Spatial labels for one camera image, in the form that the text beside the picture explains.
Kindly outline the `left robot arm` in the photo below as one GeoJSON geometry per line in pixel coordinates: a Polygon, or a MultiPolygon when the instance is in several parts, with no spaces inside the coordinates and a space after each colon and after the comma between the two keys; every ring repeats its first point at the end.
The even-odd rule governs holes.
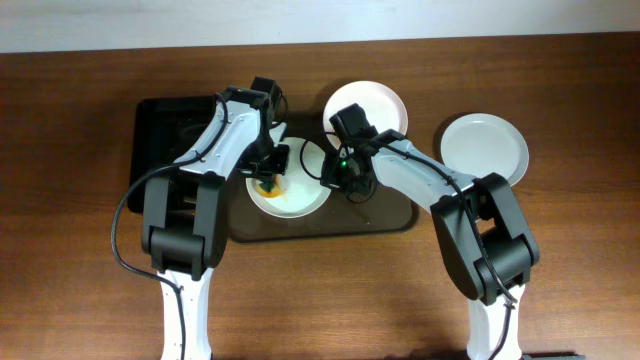
{"type": "Polygon", "coordinates": [[[209,359],[208,297],[227,244],[226,183],[235,170],[273,188],[289,155],[275,120],[282,91],[257,77],[216,94],[193,144],[145,178],[142,249],[163,292],[165,359],[209,359]]]}

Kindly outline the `white plate with sauce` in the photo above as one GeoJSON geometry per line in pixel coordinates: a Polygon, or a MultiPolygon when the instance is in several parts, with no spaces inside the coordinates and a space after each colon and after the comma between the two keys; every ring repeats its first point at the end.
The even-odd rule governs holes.
{"type": "Polygon", "coordinates": [[[278,218],[298,218],[311,214],[328,199],[331,190],[309,176],[300,163],[302,138],[286,137],[282,143],[289,146],[289,157],[284,175],[276,177],[279,192],[265,197],[258,189],[259,181],[248,178],[247,192],[254,204],[263,212],[278,218]]]}

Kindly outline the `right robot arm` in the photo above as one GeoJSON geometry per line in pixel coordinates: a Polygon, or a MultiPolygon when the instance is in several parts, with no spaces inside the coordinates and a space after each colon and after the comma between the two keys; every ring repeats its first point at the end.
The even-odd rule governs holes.
{"type": "Polygon", "coordinates": [[[383,185],[425,209],[447,274],[468,300],[468,357],[523,358],[518,312],[540,252],[509,182],[450,169],[393,130],[339,139],[325,157],[321,184],[346,194],[383,185]]]}

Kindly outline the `grey plate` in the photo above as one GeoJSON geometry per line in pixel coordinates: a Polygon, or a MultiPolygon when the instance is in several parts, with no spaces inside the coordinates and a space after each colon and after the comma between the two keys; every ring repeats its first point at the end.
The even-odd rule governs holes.
{"type": "Polygon", "coordinates": [[[454,120],[440,140],[444,164],[478,178],[497,173],[513,186],[526,174],[530,154],[520,131],[505,119],[471,113],[454,120]]]}

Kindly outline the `green yellow sponge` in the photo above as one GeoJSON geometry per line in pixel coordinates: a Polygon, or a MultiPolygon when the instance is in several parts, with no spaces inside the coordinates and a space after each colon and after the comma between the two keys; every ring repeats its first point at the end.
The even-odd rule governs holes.
{"type": "Polygon", "coordinates": [[[256,180],[253,187],[256,193],[264,198],[276,198],[286,192],[285,181],[280,176],[266,181],[256,180]]]}

